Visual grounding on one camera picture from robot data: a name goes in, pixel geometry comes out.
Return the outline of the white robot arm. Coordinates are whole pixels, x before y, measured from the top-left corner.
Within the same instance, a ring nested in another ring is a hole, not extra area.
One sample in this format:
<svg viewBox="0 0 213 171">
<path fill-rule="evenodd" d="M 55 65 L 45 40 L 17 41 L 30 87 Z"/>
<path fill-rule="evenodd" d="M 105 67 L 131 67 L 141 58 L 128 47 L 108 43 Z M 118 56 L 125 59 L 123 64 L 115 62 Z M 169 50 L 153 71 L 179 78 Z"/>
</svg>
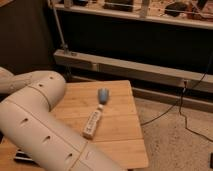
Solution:
<svg viewBox="0 0 213 171">
<path fill-rule="evenodd" d="M 66 81 L 54 71 L 15 75 L 0 67 L 0 132 L 46 171 L 125 171 L 56 119 Z"/>
</svg>

